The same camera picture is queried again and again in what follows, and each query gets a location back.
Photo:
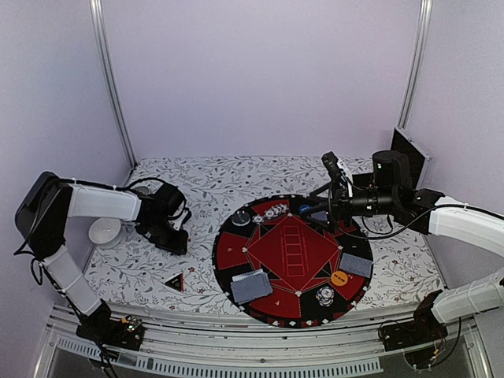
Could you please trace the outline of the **blue card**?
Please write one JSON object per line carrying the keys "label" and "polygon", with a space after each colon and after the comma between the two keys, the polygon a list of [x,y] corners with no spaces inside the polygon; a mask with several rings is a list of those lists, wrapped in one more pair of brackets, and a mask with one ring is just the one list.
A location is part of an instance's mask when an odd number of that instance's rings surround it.
{"label": "blue card", "polygon": [[231,291],[234,301],[241,305],[269,296],[273,289],[268,275],[259,269],[234,276],[231,281]]}
{"label": "blue card", "polygon": [[313,213],[311,215],[311,217],[314,220],[320,221],[320,222],[324,222],[325,224],[327,224],[329,222],[329,220],[328,220],[328,213],[325,212],[325,211],[319,211],[319,212]]}
{"label": "blue card", "polygon": [[353,275],[363,276],[365,278],[372,277],[373,261],[344,253],[342,255],[339,267],[342,271]]}

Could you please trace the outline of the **black dealer button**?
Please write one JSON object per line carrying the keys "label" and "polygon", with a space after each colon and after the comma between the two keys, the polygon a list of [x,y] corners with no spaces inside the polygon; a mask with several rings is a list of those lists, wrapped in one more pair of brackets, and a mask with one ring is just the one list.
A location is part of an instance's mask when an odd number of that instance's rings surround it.
{"label": "black dealer button", "polygon": [[251,216],[245,210],[237,210],[235,213],[232,214],[231,222],[236,227],[244,227],[251,222]]}

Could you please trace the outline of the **blue small blind button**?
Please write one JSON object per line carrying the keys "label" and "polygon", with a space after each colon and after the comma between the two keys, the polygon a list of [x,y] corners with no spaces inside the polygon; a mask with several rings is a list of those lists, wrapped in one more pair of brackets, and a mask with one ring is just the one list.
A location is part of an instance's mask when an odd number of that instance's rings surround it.
{"label": "blue small blind button", "polygon": [[311,208],[312,208],[312,206],[307,205],[307,204],[303,204],[303,205],[299,206],[299,212],[300,213],[304,213],[304,212],[308,211]]}

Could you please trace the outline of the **orange big blind button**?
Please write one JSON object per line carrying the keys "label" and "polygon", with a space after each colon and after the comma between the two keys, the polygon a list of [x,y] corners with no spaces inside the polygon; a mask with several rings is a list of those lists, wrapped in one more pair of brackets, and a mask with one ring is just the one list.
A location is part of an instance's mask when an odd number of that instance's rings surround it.
{"label": "orange big blind button", "polygon": [[348,283],[348,280],[348,275],[341,270],[337,270],[331,275],[331,283],[336,287],[345,286]]}

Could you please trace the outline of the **white blue chip row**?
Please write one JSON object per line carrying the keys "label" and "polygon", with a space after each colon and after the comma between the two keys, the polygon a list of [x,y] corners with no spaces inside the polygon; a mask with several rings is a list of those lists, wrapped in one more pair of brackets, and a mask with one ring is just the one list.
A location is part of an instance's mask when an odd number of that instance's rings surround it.
{"label": "white blue chip row", "polygon": [[264,211],[263,214],[255,215],[252,218],[252,220],[255,224],[262,224],[266,221],[269,221],[271,219],[274,219],[276,217],[284,215],[284,214],[288,213],[288,211],[289,211],[289,207],[284,203],[280,203],[280,204],[269,207],[268,209],[266,209]]}

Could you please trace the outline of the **white blue chip stack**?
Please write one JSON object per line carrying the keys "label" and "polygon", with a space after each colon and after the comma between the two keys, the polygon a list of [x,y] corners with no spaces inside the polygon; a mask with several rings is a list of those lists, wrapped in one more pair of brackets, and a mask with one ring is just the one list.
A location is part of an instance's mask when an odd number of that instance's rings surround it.
{"label": "white blue chip stack", "polygon": [[334,302],[335,291],[330,286],[324,286],[317,290],[315,297],[320,306],[329,307]]}

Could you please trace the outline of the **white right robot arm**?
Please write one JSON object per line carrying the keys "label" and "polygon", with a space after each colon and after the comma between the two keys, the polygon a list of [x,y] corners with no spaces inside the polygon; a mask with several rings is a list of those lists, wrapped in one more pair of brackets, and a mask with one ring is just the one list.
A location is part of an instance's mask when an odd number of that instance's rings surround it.
{"label": "white right robot arm", "polygon": [[[503,216],[439,191],[415,189],[405,154],[376,152],[367,187],[355,186],[332,152],[322,162],[331,177],[328,215],[335,227],[340,222],[350,224],[356,216],[390,215],[402,232],[413,230],[503,255]],[[502,306],[503,270],[496,269],[460,287],[429,294],[415,310],[407,336],[413,343],[424,343],[436,333],[438,324]]]}

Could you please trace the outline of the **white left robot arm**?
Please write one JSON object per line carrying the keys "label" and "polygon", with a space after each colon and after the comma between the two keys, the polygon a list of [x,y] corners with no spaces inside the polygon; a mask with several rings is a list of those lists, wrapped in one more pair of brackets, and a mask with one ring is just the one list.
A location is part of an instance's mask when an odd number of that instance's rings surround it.
{"label": "white left robot arm", "polygon": [[101,342],[117,335],[117,325],[98,312],[102,299],[83,275],[80,263],[69,251],[71,224],[109,218],[131,223],[135,231],[158,249],[187,253],[191,218],[182,191],[160,178],[150,194],[139,189],[142,180],[123,187],[86,180],[66,179],[42,172],[19,205],[14,222],[23,237],[16,254],[30,254],[54,281],[59,291],[82,314],[89,316],[87,330]]}

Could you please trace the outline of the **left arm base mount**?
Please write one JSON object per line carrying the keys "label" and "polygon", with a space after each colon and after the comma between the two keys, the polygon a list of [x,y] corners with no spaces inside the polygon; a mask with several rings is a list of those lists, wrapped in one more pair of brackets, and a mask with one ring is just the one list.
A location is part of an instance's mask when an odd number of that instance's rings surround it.
{"label": "left arm base mount", "polygon": [[139,351],[144,332],[143,320],[139,317],[127,315],[114,320],[105,314],[84,317],[76,335],[100,345]]}

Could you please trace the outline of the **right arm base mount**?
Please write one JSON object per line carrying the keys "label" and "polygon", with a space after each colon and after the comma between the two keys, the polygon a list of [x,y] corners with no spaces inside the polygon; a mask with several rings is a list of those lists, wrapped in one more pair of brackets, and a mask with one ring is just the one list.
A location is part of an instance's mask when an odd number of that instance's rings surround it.
{"label": "right arm base mount", "polygon": [[385,321],[377,332],[386,351],[406,350],[403,357],[416,370],[430,369],[437,362],[448,336],[444,325],[417,321]]}

